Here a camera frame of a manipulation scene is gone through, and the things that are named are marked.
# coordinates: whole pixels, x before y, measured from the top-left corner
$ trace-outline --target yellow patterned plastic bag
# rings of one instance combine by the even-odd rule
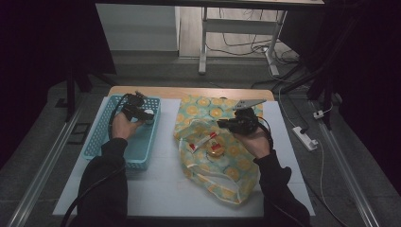
[[[203,96],[182,99],[177,115],[174,137],[184,175],[203,186],[222,201],[240,204],[246,200],[258,178],[258,166],[253,156],[233,135],[220,129],[217,120],[235,117],[236,100]],[[253,109],[261,116],[262,105]],[[194,151],[194,145],[207,138]],[[222,153],[216,155],[212,148]]]

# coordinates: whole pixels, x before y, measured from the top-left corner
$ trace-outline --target power strip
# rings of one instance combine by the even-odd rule
[[[309,136],[307,136],[306,133],[302,134],[301,133],[301,127],[295,127],[292,129],[294,133],[297,135],[297,137],[301,140],[301,142],[305,145],[307,150],[312,151],[317,148],[318,141],[316,140],[311,140]]]

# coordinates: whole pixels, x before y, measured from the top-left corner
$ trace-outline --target person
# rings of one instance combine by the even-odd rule
[[[130,122],[123,113],[113,120],[113,138],[102,147],[102,156],[94,158],[82,175],[78,192],[83,193],[93,183],[110,175],[125,164],[124,150],[128,138],[135,135],[142,121]],[[260,186],[264,195],[264,221],[267,226],[310,226],[310,215],[288,188],[289,167],[281,168],[276,151],[270,150],[265,132],[234,133],[247,151],[253,155],[260,169]],[[125,170],[95,188],[78,204],[78,214],[70,226],[125,226],[127,219],[128,187]]]
[[[85,168],[79,184],[79,195],[125,165],[123,155],[128,139],[135,135],[143,123],[144,121],[130,122],[123,113],[114,117],[112,139],[101,147],[102,155],[91,160]],[[123,169],[93,189],[78,203],[77,215],[69,226],[125,226],[127,199],[127,177]]]
[[[306,207],[297,201],[288,188],[291,169],[281,168],[268,137],[259,127],[250,135],[234,133],[259,165],[260,187],[264,195],[264,220],[267,226],[310,226]]]

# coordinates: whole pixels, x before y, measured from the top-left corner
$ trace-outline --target blue mesh basket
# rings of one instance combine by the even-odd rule
[[[109,141],[108,126],[110,116],[121,97],[122,95],[110,96],[107,103],[103,103],[100,106],[94,125],[92,126],[88,138],[82,148],[81,154],[85,159],[91,160],[96,156],[101,155],[101,146]],[[128,146],[124,152],[126,167],[129,169],[148,169],[150,154],[156,136],[157,125],[159,123],[160,104],[160,98],[148,97],[145,99],[145,104],[141,107],[141,109],[144,110],[153,110],[154,121],[153,124],[144,124],[139,127],[136,134],[129,139]]]

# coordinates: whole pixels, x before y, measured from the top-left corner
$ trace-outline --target metal rail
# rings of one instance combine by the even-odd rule
[[[365,222],[365,225],[368,227],[378,227],[380,226],[378,223],[377,218],[375,217],[375,212],[372,209],[369,201],[366,199],[365,193],[360,188],[357,178],[354,175],[354,172],[346,157],[344,156],[339,143],[337,142],[336,136],[333,134],[332,131],[328,130],[325,124],[319,120],[319,127],[323,133],[323,137],[327,142],[331,154],[339,167],[339,171],[348,186],[348,190],[350,191],[351,195],[354,197],[357,205],[357,209],[360,212],[360,215]]]
[[[75,114],[71,117],[70,121],[65,123],[62,127],[62,130],[56,139],[56,142],[53,144],[53,147],[49,150],[42,165],[40,166],[38,172],[30,183],[29,187],[26,190],[26,193],[21,198],[20,203],[14,211],[11,219],[7,226],[9,227],[17,227],[24,226],[26,221],[38,200],[42,190],[44,189],[44,185],[47,182],[47,179],[50,173],[53,170],[54,165],[58,161],[62,149],[64,148],[65,143],[67,142],[68,135],[71,133],[74,128],[75,123],[77,122],[80,113],[81,107],[87,101],[87,95],[83,94],[82,98],[78,101],[78,108]]]

